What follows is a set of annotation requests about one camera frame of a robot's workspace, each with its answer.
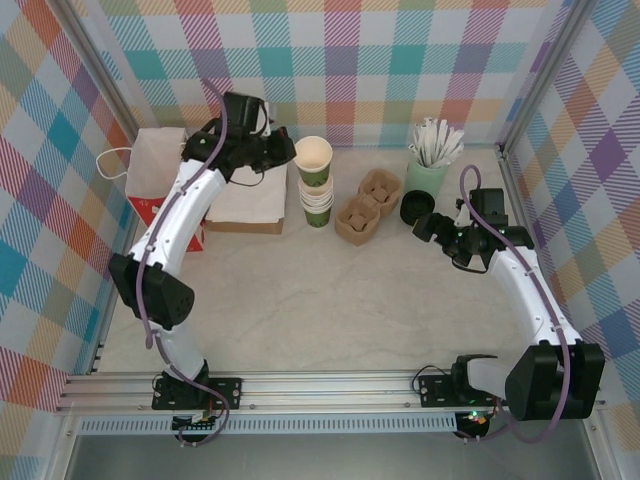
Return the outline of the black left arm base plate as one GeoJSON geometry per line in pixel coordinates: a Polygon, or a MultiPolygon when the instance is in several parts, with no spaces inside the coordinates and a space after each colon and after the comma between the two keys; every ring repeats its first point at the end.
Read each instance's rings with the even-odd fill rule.
{"type": "MultiPolygon", "coordinates": [[[[240,406],[242,380],[240,378],[214,378],[207,380],[207,387],[224,397],[231,410],[240,406]]],[[[163,372],[152,381],[153,410],[221,410],[223,402],[215,395],[163,372]]]]}

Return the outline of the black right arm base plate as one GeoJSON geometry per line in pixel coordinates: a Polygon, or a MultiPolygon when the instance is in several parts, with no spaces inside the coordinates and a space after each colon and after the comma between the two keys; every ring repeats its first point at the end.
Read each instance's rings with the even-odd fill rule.
{"type": "Polygon", "coordinates": [[[448,375],[421,375],[418,377],[417,387],[422,408],[457,405],[453,381],[448,375]]]}

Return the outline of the white paper napkin stack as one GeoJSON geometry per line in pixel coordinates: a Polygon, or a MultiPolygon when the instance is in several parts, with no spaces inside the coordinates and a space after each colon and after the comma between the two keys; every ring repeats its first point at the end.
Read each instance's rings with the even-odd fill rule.
{"type": "Polygon", "coordinates": [[[237,169],[231,182],[213,201],[206,220],[213,222],[274,223],[285,216],[287,166],[255,173],[237,169]]]}

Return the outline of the red and white paper bag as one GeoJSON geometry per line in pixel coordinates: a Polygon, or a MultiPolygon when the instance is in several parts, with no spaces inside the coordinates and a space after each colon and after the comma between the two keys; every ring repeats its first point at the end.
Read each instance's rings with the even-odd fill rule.
{"type": "Polygon", "coordinates": [[[125,195],[145,227],[149,227],[176,184],[186,183],[198,171],[201,162],[184,174],[180,168],[186,163],[182,151],[187,139],[184,128],[141,128],[132,147],[116,147],[99,154],[95,160],[98,173],[106,180],[126,177],[125,195]],[[111,153],[128,152],[125,171],[108,174],[102,157],[111,153]]]}

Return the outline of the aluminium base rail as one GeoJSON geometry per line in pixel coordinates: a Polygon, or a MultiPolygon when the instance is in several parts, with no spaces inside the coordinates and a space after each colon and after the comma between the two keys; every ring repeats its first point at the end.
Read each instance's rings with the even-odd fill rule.
{"type": "MultiPolygon", "coordinates": [[[[96,373],[67,379],[55,412],[62,415],[153,414],[152,373],[96,373]]],[[[466,406],[422,408],[413,373],[400,371],[239,372],[240,406],[233,414],[328,414],[470,411],[466,406]]]]}

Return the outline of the brown pulp cup carrier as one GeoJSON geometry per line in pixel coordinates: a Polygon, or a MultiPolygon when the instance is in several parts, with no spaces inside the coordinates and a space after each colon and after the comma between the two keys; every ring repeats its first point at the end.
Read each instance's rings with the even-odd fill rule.
{"type": "Polygon", "coordinates": [[[347,199],[335,217],[335,232],[345,241],[361,246],[389,216],[402,193],[401,180],[385,169],[371,170],[361,181],[358,192],[347,199]]]}

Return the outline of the brown cardboard napkin box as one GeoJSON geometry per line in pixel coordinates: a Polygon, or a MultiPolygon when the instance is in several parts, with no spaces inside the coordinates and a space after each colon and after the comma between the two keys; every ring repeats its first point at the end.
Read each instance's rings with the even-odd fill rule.
{"type": "Polygon", "coordinates": [[[280,235],[283,231],[284,219],[274,223],[240,223],[205,221],[205,228],[220,233],[269,234],[280,235]]]}

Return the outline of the aluminium frame post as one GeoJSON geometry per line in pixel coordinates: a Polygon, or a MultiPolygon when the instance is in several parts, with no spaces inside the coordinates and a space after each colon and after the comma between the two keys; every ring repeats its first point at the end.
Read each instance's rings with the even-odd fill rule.
{"type": "Polygon", "coordinates": [[[523,66],[509,87],[504,124],[496,149],[513,149],[531,122],[542,97],[555,79],[598,0],[549,0],[525,50],[523,66]]]}
{"type": "Polygon", "coordinates": [[[127,139],[157,120],[99,0],[47,0],[127,139]]]}

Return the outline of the mint green stick holder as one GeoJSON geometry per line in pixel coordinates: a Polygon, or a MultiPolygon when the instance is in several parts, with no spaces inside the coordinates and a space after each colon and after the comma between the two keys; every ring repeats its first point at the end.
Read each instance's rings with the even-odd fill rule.
{"type": "Polygon", "coordinates": [[[448,166],[427,168],[422,166],[417,160],[411,160],[407,166],[404,192],[408,193],[414,190],[423,191],[436,199],[447,173],[448,166]]]}

